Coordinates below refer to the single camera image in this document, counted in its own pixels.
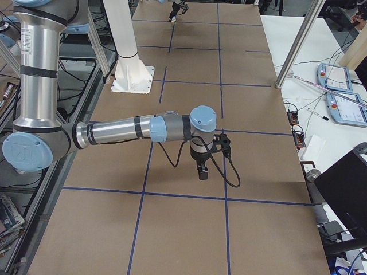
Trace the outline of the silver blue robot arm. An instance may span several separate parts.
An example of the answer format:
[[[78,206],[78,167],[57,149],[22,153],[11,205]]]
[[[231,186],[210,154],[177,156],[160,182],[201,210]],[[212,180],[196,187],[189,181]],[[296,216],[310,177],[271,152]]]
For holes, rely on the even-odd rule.
[[[201,180],[214,149],[217,116],[208,106],[188,115],[176,112],[135,116],[102,123],[63,124],[56,118],[60,33],[68,27],[89,30],[87,1],[14,1],[21,24],[21,111],[14,132],[2,145],[5,159],[16,169],[35,172],[71,152],[98,144],[136,139],[155,143],[190,143]]]

